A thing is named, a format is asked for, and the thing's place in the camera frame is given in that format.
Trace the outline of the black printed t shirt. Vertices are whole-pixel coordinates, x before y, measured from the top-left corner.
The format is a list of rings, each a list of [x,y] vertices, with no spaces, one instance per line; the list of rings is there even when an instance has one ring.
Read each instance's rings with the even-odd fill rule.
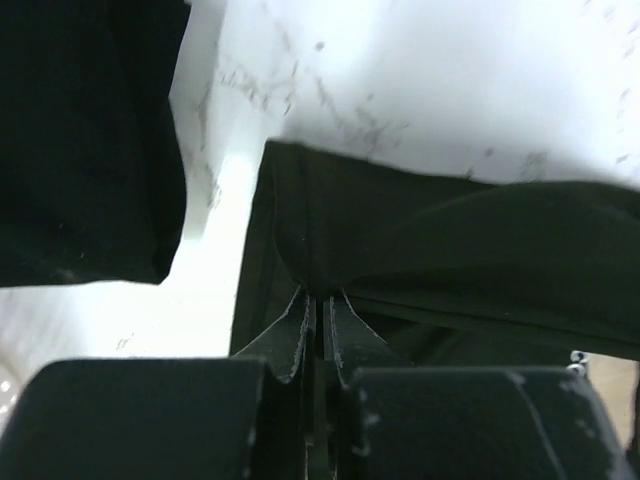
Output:
[[[265,145],[231,347],[297,290],[345,293],[402,347],[416,324],[639,356],[639,195],[586,181],[488,184]]]

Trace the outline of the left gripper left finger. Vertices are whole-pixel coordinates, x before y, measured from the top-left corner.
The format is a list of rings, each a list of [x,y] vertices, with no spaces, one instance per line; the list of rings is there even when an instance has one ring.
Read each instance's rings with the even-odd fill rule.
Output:
[[[315,317],[308,295],[295,291],[277,320],[236,353],[245,371],[241,410],[242,479],[304,479],[313,444]]]

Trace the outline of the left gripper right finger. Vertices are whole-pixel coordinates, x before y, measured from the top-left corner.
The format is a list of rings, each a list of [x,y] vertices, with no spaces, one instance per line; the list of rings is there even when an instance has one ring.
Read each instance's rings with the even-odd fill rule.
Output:
[[[394,352],[353,309],[344,293],[322,305],[329,467],[336,479],[367,479],[370,431],[381,421],[364,381],[412,363]]]

